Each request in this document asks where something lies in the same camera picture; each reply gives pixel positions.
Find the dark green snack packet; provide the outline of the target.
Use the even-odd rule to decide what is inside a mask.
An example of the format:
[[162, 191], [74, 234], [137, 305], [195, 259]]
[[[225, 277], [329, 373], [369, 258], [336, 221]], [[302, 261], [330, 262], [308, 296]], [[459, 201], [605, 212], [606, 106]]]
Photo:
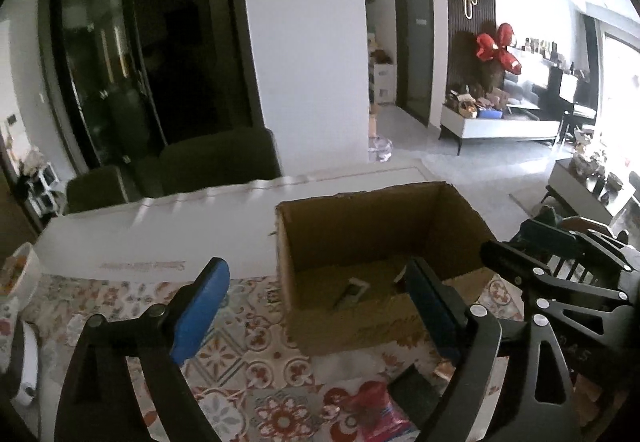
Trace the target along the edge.
[[440, 401], [437, 390], [411, 365], [387, 386], [388, 394], [410, 422], [421, 429]]

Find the pink snack packet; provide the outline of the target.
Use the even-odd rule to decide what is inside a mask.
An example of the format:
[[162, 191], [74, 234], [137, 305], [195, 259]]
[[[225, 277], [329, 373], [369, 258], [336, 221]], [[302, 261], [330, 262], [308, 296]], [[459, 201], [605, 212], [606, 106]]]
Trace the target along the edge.
[[341, 410], [356, 420], [363, 441], [393, 441], [413, 430], [413, 424], [393, 401], [383, 381], [361, 384], [354, 396], [344, 399]]

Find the wooden chair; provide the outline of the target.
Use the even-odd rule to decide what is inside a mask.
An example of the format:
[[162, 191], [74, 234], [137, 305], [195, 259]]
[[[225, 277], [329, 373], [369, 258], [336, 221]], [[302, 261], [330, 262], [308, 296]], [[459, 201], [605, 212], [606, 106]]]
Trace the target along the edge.
[[548, 205], [525, 220], [508, 245], [574, 283], [613, 289], [624, 274], [639, 277], [639, 252], [625, 236], [578, 215], [561, 217]]

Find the patterned table mat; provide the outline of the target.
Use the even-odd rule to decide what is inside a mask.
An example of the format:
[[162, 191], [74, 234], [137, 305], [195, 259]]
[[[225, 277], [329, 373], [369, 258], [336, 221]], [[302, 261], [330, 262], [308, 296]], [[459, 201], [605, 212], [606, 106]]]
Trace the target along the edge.
[[[42, 361], [39, 436], [54, 438], [58, 397], [86, 319], [139, 316], [166, 303], [176, 283], [127, 283], [46, 275], [23, 316], [36, 327]], [[372, 348], [308, 356], [285, 330], [280, 289], [265, 276], [232, 280], [198, 354], [183, 375], [224, 441], [360, 441], [355, 415], [337, 407], [375, 381], [414, 367], [442, 392], [454, 366], [427, 334]]]

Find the brown cardboard box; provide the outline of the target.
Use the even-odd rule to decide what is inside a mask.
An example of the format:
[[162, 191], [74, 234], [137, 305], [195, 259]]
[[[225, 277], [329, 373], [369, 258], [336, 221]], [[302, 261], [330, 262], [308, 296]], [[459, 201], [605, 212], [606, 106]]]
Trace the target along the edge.
[[413, 258], [468, 304], [494, 275], [480, 261], [494, 233], [445, 182], [286, 201], [276, 224], [285, 329], [309, 356], [423, 334], [399, 278]]

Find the coffee table with items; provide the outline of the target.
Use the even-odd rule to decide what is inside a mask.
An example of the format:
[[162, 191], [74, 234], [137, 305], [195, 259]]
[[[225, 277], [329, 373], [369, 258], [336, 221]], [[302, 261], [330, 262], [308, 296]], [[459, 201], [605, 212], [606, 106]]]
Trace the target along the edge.
[[639, 211], [639, 200], [634, 197], [631, 183], [626, 182], [619, 191], [604, 183], [597, 193], [599, 177], [580, 177], [570, 150], [555, 146], [552, 153], [554, 162], [546, 183], [544, 199], [553, 197], [567, 212], [605, 225], [613, 225], [625, 211]]

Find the dark dining chair right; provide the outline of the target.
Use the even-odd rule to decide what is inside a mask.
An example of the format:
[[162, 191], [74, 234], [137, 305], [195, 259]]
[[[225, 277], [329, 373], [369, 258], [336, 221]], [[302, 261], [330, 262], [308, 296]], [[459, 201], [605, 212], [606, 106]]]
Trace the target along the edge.
[[271, 181], [282, 175], [276, 143], [266, 128], [238, 128], [172, 144], [160, 154], [166, 194]]

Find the dark dining chair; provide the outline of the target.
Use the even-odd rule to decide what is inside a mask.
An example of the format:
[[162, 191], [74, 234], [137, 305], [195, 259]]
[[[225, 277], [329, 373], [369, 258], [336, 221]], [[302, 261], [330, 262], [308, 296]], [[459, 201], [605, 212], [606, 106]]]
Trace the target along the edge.
[[271, 181], [282, 175], [276, 143], [266, 128], [238, 128], [172, 144], [160, 154], [166, 194]]
[[136, 202], [142, 198], [134, 180], [117, 165], [91, 170], [66, 185], [66, 213], [79, 213]]

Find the dark dining chair left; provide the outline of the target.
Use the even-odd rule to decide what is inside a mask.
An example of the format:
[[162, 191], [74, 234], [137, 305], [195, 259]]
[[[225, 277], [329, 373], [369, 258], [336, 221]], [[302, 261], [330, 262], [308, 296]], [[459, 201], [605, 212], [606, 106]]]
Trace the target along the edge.
[[117, 165], [91, 170], [66, 185], [66, 213], [79, 213], [136, 202], [142, 198], [134, 180]]

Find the clear plastic stool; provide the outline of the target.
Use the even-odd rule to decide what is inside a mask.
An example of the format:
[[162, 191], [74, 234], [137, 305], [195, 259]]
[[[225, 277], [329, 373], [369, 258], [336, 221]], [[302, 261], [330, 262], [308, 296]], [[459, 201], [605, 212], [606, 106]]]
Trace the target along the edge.
[[384, 136], [369, 139], [368, 155], [370, 162], [387, 162], [393, 156], [393, 143]]

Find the white basket bowl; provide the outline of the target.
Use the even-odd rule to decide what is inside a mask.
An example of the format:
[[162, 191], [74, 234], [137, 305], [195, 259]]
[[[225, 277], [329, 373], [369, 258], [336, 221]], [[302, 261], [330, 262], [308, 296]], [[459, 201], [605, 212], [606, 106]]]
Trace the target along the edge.
[[1, 299], [16, 299], [20, 310], [24, 310], [36, 293], [43, 265], [31, 243], [23, 243], [1, 268]]

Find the white low tv cabinet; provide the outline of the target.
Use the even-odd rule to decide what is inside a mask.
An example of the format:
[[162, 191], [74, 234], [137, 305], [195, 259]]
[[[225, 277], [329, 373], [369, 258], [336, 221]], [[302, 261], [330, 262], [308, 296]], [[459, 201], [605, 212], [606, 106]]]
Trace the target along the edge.
[[554, 141], [561, 128], [560, 121], [465, 118], [446, 105], [440, 113], [440, 134], [457, 141], [457, 155], [465, 143], [477, 141]]

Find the white storage drawers hallway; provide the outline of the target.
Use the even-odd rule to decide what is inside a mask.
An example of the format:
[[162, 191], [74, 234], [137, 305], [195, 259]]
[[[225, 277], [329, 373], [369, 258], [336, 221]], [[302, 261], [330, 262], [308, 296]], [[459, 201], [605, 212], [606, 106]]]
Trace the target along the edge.
[[369, 96], [378, 105], [396, 102], [396, 67], [385, 50], [374, 50], [369, 56]]

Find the dark glass sliding doors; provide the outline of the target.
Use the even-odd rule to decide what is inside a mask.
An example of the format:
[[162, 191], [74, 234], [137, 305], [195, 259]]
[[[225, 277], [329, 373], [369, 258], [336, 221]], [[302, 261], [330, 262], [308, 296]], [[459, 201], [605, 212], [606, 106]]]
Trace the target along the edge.
[[264, 123], [245, 0], [38, 0], [38, 30], [75, 173]]

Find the dark hallway door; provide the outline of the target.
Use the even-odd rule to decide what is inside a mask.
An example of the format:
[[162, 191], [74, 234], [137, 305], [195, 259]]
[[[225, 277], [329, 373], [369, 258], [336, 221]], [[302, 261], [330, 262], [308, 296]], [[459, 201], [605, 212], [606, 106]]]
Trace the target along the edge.
[[395, 0], [397, 105], [430, 123], [434, 74], [434, 0]]

